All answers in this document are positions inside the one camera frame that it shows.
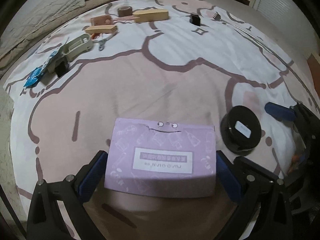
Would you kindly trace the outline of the small black box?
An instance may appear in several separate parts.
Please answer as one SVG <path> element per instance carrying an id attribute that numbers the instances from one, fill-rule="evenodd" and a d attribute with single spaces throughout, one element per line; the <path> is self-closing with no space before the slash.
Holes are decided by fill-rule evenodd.
<path id="1" fill-rule="evenodd" d="M 198 27 L 201 25 L 201 19 L 198 14 L 190 14 L 189 22 Z"/>

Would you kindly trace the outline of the beige quilted pillow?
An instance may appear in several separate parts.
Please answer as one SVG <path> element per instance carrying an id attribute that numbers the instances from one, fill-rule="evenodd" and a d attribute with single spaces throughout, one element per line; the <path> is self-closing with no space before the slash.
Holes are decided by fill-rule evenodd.
<path id="1" fill-rule="evenodd" d="M 1 69 L 37 39 L 72 18 L 113 0 L 35 0 L 36 6 L 22 8 L 1 36 Z"/>

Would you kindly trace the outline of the blue foil packet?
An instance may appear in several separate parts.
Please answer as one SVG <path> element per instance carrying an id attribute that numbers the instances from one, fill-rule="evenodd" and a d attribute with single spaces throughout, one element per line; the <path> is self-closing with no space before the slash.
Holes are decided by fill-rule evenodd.
<path id="1" fill-rule="evenodd" d="M 57 58 L 59 56 L 59 51 L 55 50 L 53 51 L 48 59 L 44 62 L 44 64 L 40 65 L 39 67 L 35 68 L 30 75 L 27 77 L 26 82 L 24 83 L 25 88 L 34 87 L 37 85 L 40 80 L 43 78 L 43 76 L 49 72 L 49 68 L 53 66 L 54 62 L 57 61 Z"/>

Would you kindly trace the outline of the brown tape roll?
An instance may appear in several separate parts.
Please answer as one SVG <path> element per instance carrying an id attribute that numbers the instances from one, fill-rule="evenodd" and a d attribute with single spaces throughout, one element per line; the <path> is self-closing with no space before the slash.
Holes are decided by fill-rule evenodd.
<path id="1" fill-rule="evenodd" d="M 122 6 L 122 7 L 118 8 L 117 12 L 118 12 L 119 17 L 132 16 L 132 7 L 131 6 Z"/>

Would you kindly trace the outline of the flat wooden block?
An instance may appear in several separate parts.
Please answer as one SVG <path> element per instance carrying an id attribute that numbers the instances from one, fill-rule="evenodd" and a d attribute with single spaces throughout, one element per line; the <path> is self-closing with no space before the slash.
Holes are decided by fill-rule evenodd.
<path id="1" fill-rule="evenodd" d="M 111 34 L 118 30 L 116 25 L 95 25 L 85 29 L 88 34 Z"/>

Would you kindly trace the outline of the black round tin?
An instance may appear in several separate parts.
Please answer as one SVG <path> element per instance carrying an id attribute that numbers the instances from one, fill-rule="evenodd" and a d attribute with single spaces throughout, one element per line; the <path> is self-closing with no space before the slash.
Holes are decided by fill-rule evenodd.
<path id="1" fill-rule="evenodd" d="M 223 117 L 220 132 L 225 146 L 234 154 L 249 155 L 260 142 L 257 116 L 245 106 L 235 106 Z"/>

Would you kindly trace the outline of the purple printed cardboard box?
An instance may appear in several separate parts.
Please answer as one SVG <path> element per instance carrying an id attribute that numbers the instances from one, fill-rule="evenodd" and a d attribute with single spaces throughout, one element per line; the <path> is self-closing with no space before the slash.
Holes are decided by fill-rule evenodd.
<path id="1" fill-rule="evenodd" d="M 214 194 L 214 126 L 117 118 L 104 187 L 159 198 Z"/>

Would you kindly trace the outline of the cartoon print blanket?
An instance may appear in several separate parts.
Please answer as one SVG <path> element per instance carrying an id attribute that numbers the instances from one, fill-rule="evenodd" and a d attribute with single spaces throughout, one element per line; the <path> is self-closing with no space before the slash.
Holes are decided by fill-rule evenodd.
<path id="1" fill-rule="evenodd" d="M 23 87 L 53 51 L 85 33 L 91 18 L 116 16 L 126 5 L 167 9 L 169 19 L 117 21 L 118 33 L 106 38 L 103 50 L 94 44 L 62 77 L 47 73 L 36 86 Z M 190 14 L 199 15 L 199 27 Z M 14 102 L 10 149 L 23 210 L 29 211 L 38 180 L 63 180 L 99 150 L 109 153 L 117 118 L 214 126 L 216 151 L 233 160 L 220 122 L 231 108 L 245 106 L 262 132 L 249 159 L 285 177 L 302 141 L 264 107 L 302 102 L 318 114 L 307 69 L 238 12 L 204 0 L 119 0 L 83 13 L 51 33 L 5 79 Z M 210 197 L 159 198 L 109 190 L 103 177 L 85 209 L 107 239 L 212 239 L 235 209 L 217 178 Z"/>

